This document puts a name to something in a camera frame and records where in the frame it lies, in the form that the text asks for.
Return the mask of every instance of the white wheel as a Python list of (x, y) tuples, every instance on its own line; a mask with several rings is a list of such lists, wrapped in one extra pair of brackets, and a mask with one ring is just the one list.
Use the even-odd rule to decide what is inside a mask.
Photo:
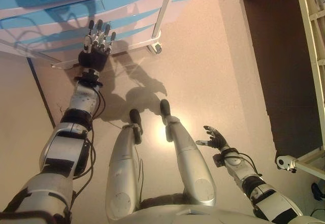
[(159, 42), (148, 45), (148, 49), (154, 54), (160, 54), (163, 50)]

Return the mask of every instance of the robot forearm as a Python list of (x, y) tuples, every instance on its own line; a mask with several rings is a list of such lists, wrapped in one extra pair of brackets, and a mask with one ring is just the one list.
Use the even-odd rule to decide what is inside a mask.
[(287, 224), (293, 218), (303, 215), (294, 202), (265, 183), (253, 165), (247, 163), (237, 149), (230, 148), (216, 129), (209, 126), (204, 128), (212, 136), (211, 141), (197, 141), (197, 144), (220, 150), (220, 154), (213, 157), (216, 166), (227, 168), (237, 186), (250, 199), (256, 217), (276, 224)]
[(98, 90), (102, 85), (98, 82), (99, 72), (106, 63), (115, 38), (113, 33), (105, 50), (109, 29), (102, 32), (102, 23), (100, 20), (97, 24), (96, 35), (91, 35), (90, 30), (86, 36), (91, 48), (79, 55), (79, 63), (85, 70), (82, 77), (76, 78), (78, 82), (70, 105), (42, 151), (40, 174), (29, 180), (0, 213), (0, 223), (71, 222), (73, 178), (82, 174), (87, 165), (91, 147), (87, 134), (92, 130), (99, 100)]

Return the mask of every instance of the dark brown floor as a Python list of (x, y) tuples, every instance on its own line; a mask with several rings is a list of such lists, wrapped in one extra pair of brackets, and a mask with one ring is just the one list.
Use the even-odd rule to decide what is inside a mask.
[(322, 145), (298, 0), (244, 0), (272, 134), (280, 155)]

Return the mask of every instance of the white metal frame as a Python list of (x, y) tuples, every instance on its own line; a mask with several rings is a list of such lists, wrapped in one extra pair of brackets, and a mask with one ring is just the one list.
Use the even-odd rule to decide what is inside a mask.
[[(120, 49), (115, 49), (113, 47), (112, 54), (117, 54), (117, 53), (120, 53), (120, 52), (123, 52), (123, 51), (133, 50), (133, 49), (137, 49), (137, 48), (144, 47), (144, 46), (149, 46), (151, 44), (154, 44), (154, 43), (158, 42), (160, 36), (161, 36), (161, 31), (159, 30), (158, 36), (155, 37), (155, 38), (152, 38), (151, 40), (146, 40), (146, 41), (143, 41), (143, 42), (140, 42), (140, 43), (132, 44), (132, 45), (129, 45), (128, 47), (123, 47), (123, 48), (120, 48)], [(77, 63), (78, 63), (78, 58), (76, 57), (76, 59), (73, 59), (73, 60), (62, 61), (62, 62), (59, 62), (59, 63), (52, 63), (52, 67), (66, 70), (66, 69), (72, 68), (73, 65), (77, 64)]]
[(48, 60), (51, 63), (58, 63), (60, 60), (50, 57), (48, 55), (44, 55), (42, 53), (30, 50), (28, 48), (22, 47), (19, 44), (11, 44), (5, 40), (0, 39), (0, 51), (11, 53), (19, 56), (26, 56), (26, 57), (41, 57), (45, 60)]
[(325, 166), (325, 5), (319, 0), (299, 0), (299, 4), (314, 78), (323, 146), (319, 151), (297, 159), (295, 167), (325, 179), (324, 169), (313, 165), (313, 162), (322, 159), (322, 167)]

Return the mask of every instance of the wire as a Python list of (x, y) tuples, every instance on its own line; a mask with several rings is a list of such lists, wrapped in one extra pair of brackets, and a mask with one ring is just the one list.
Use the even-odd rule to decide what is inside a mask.
[(252, 165), (251, 162), (249, 162), (247, 159), (240, 157), (240, 156), (226, 156), (224, 157), (225, 159), (229, 159), (229, 158), (235, 158), (235, 159), (243, 159), (244, 161), (246, 161), (247, 163), (250, 164), (250, 166), (254, 169), (255, 173), (258, 174), (258, 172), (255, 170), (254, 166)]
[(96, 110), (95, 110), (95, 112), (94, 112), (94, 114), (93, 114), (93, 119), (95, 119), (96, 114), (97, 114), (97, 111), (99, 110), (99, 108), (100, 108), (100, 106), (101, 106), (101, 101), (102, 101), (102, 100), (101, 100), (101, 97), (100, 97), (99, 93), (97, 92), (97, 90), (94, 89), (93, 87), (91, 87), (91, 88), (92, 88), (92, 90), (97, 94), (98, 99), (99, 99), (98, 106), (97, 106), (97, 108), (96, 108)]
[(313, 216), (313, 214), (314, 214), (317, 210), (325, 210), (325, 209), (315, 209), (315, 210), (313, 210), (313, 212), (310, 214), (310, 216)]
[(137, 148), (135, 147), (135, 149), (136, 149), (136, 153), (137, 153), (137, 157), (138, 157), (138, 164), (139, 164), (139, 177), (138, 177), (138, 182), (140, 181), (140, 170), (141, 170), (141, 165), (140, 165), (140, 158), (139, 158), (139, 154), (138, 154), (138, 150), (137, 150)]
[(81, 189), (73, 196), (72, 198), (72, 201), (71, 201), (71, 206), (70, 206), (70, 209), (72, 208), (76, 198), (82, 193), (82, 191), (87, 187), (87, 185), (90, 183), (90, 181), (92, 180), (92, 177), (93, 177), (93, 166), (94, 166), (94, 160), (95, 158), (93, 158), (93, 154), (94, 154), (94, 157), (96, 155), (95, 151), (93, 151), (95, 148), (93, 146), (93, 140), (94, 140), (94, 136), (95, 136), (95, 132), (93, 130), (93, 126), (92, 126), (92, 122), (91, 122), (91, 132), (92, 132), (92, 135), (91, 135), (91, 143), (90, 145), (92, 146), (91, 147), (91, 150), (90, 150), (90, 177), (89, 179), (87, 180), (87, 182), (81, 187)]
[(98, 114), (98, 115), (96, 115), (95, 117), (94, 117), (94, 119), (96, 119), (96, 118), (98, 118), (104, 111), (105, 111), (105, 108), (106, 108), (106, 101), (105, 101), (105, 99), (104, 99), (104, 96), (102, 95), (102, 93), (99, 91), (99, 94), (100, 94), (100, 96), (101, 96), (101, 98), (102, 98), (102, 100), (103, 100), (103, 103), (104, 103), (104, 106), (103, 106), (103, 108), (102, 108), (102, 110), (101, 110), (101, 112)]
[[(92, 152), (90, 152), (90, 153), (93, 153), (93, 164), (91, 164), (93, 166), (95, 164), (95, 162), (96, 162), (96, 151), (95, 151), (95, 148), (94, 148), (93, 144), (91, 144), (91, 142), (89, 141), (89, 139), (87, 139), (87, 141), (88, 141), (88, 143), (90, 143), (90, 147), (92, 149)], [(84, 173), (74, 177), (73, 180), (76, 180), (78, 178), (83, 177), (84, 175), (86, 175), (90, 171), (90, 169), (91, 169), (91, 166)]]
[(114, 126), (114, 127), (117, 127), (118, 129), (121, 129), (122, 130), (122, 128), (120, 127), (120, 126), (118, 126), (118, 125), (115, 125), (114, 123), (112, 123), (112, 122), (108, 122), (110, 125), (112, 125), (112, 126)]
[(142, 189), (143, 189), (143, 182), (144, 182), (144, 170), (143, 170), (143, 160), (140, 160), (141, 168), (142, 168), (142, 182), (141, 182), (141, 189), (140, 189), (140, 203), (142, 202)]
[(244, 153), (239, 153), (239, 154), (242, 154), (242, 155), (244, 155), (244, 156), (246, 156), (246, 157), (248, 157), (249, 159), (250, 159), (250, 161), (252, 162), (252, 164), (253, 164), (253, 168), (254, 168), (254, 171), (257, 173), (258, 171), (257, 171), (257, 168), (256, 168), (256, 166), (255, 166), (255, 163), (254, 163), (254, 161), (253, 161), (253, 159), (249, 156), (249, 155), (247, 155), (247, 154), (244, 154)]

